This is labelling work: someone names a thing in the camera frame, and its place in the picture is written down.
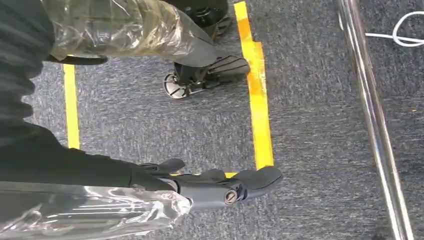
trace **screw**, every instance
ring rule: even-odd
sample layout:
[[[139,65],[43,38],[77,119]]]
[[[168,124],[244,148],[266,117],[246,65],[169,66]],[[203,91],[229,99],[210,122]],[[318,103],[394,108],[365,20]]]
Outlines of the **screw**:
[[[232,205],[237,201],[237,192],[229,190],[225,195],[225,204]]]

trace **yellow tape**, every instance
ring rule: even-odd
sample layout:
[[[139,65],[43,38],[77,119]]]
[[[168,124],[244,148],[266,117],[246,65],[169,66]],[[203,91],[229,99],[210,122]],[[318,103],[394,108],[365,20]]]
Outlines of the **yellow tape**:
[[[241,50],[250,65],[247,84],[249,87],[255,162],[256,169],[259,170],[274,165],[264,53],[262,44],[253,41],[246,2],[241,1],[234,4],[234,9],[240,34]]]
[[[78,125],[77,87],[74,65],[63,65],[66,108],[67,142],[69,148],[80,148],[80,130]]]

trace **plastic wrap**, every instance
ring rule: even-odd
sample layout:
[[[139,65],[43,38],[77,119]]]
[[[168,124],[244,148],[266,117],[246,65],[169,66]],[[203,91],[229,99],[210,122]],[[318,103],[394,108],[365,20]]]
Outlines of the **plastic wrap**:
[[[0,182],[0,239],[99,240],[172,227],[191,204],[174,191]]]
[[[203,67],[216,59],[210,37],[185,13],[164,1],[41,2],[55,31],[51,54],[59,60],[67,55],[162,56]]]

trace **white cable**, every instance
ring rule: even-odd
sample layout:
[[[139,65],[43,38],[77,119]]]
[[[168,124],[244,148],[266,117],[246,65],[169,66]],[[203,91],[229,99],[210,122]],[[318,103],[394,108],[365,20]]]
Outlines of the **white cable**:
[[[413,16],[413,15],[424,15],[424,11],[413,11],[406,15],[404,15],[399,21],[396,23],[396,25],[393,28],[393,32],[391,35],[387,34],[379,34],[379,33],[365,33],[365,36],[367,37],[376,37],[376,38],[385,38],[385,39],[393,39],[395,43],[399,44],[402,47],[418,47],[421,45],[424,45],[424,39],[417,39],[417,38],[411,38],[411,37],[403,37],[398,36],[399,27],[404,23],[404,21]],[[340,18],[340,15],[338,16],[339,24],[341,29],[343,30],[342,20]]]

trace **metal rail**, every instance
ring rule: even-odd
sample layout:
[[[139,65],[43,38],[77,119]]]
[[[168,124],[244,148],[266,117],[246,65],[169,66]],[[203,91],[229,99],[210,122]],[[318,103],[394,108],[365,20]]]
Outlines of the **metal rail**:
[[[381,180],[393,237],[413,240],[414,235],[402,193],[385,116],[376,88],[364,27],[357,0],[337,0],[340,23],[356,74],[369,141]]]

